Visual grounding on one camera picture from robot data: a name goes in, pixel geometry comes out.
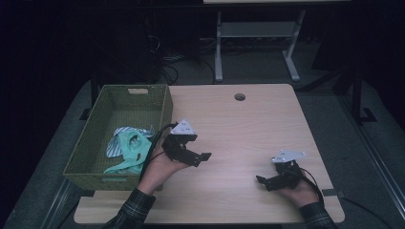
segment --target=wicker basket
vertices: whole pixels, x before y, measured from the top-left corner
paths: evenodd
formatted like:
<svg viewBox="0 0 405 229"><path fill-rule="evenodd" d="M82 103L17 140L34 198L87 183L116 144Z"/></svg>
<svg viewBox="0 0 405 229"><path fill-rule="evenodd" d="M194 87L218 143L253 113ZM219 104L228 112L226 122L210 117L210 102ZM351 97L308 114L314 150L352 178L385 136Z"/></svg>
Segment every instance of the wicker basket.
<svg viewBox="0 0 405 229"><path fill-rule="evenodd" d="M167 85L104 86L63 175L85 190L133 190L139 175L103 174L123 161L122 156L106 156L107 144L119 127L150 129L152 125L157 132L171 122L172 111Z"/></svg>

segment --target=fabric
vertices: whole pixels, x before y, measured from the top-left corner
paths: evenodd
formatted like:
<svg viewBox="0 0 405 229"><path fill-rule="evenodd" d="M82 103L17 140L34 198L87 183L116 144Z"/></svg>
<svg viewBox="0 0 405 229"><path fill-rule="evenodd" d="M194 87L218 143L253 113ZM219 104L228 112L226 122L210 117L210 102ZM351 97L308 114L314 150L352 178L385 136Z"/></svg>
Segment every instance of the fabric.
<svg viewBox="0 0 405 229"><path fill-rule="evenodd" d="M156 198L148 196L136 189L125 201L117 215L103 225L102 229L140 229L155 203ZM300 212L308 229L336 229L330 215L316 202L301 207Z"/></svg>
<svg viewBox="0 0 405 229"><path fill-rule="evenodd" d="M139 229L142 227L156 198L136 189L125 201L117 215L103 225L103 229Z"/></svg>
<svg viewBox="0 0 405 229"><path fill-rule="evenodd" d="M124 161L108 168L104 174L140 174L152 143L136 130L121 132L116 139Z"/></svg>
<svg viewBox="0 0 405 229"><path fill-rule="evenodd" d="M145 130L145 129L139 129L139 128L134 128L134 127L121 127L118 128L114 131L114 135L111 138L110 142L108 143L107 146L107 157L115 157L115 156L121 156L122 155L122 151L121 148L119 147L119 141L118 141L118 134L122 133L122 132L127 132L127 131L138 131L139 133L141 133L142 135L146 136L146 137L151 137L154 135L155 130L153 128L153 126L151 126L151 129Z"/></svg>
<svg viewBox="0 0 405 229"><path fill-rule="evenodd" d="M320 202L305 205L299 210L308 229L337 229L327 210Z"/></svg>

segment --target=white mount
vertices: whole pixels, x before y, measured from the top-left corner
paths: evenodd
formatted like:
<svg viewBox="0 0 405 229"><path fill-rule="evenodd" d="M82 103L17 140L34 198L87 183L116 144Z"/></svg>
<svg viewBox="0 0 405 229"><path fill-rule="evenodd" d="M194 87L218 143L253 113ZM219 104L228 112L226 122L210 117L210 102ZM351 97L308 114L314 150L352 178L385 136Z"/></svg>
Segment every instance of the white mount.
<svg viewBox="0 0 405 229"><path fill-rule="evenodd" d="M274 163L284 163L284 162L289 162L292 161L296 158L304 157L306 156L305 152L293 152L293 151L287 151L287 150L280 150L279 155L274 157L272 161Z"/></svg>
<svg viewBox="0 0 405 229"><path fill-rule="evenodd" d="M185 118L170 133L172 135L194 135L196 132Z"/></svg>

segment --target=sleeve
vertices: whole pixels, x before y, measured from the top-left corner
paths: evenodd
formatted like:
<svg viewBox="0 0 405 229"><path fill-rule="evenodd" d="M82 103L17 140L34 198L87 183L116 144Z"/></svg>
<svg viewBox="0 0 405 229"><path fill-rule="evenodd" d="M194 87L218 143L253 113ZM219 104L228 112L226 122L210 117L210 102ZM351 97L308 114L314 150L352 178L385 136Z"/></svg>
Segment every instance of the sleeve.
<svg viewBox="0 0 405 229"><path fill-rule="evenodd" d="M117 215L105 223L102 229L141 228L155 200L155 197L148 196L138 189L134 190Z"/></svg>
<svg viewBox="0 0 405 229"><path fill-rule="evenodd" d="M308 229L337 229L336 224L320 202L305 205L299 210Z"/></svg>

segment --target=hand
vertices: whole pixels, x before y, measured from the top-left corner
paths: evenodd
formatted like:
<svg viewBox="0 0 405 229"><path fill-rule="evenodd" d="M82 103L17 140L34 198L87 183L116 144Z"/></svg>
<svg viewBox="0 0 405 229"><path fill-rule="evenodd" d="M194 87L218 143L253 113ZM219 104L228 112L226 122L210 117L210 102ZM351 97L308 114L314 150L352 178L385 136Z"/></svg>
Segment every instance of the hand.
<svg viewBox="0 0 405 229"><path fill-rule="evenodd" d="M138 185L138 189L149 196L152 196L155 190L178 170L189 167L187 164L171 160L166 153L160 154L161 152L163 149L160 147L152 154L152 160Z"/></svg>
<svg viewBox="0 0 405 229"><path fill-rule="evenodd" d="M319 198L312 187L302 179L294 189L283 188L277 190L277 193L291 200L298 208L319 201Z"/></svg>

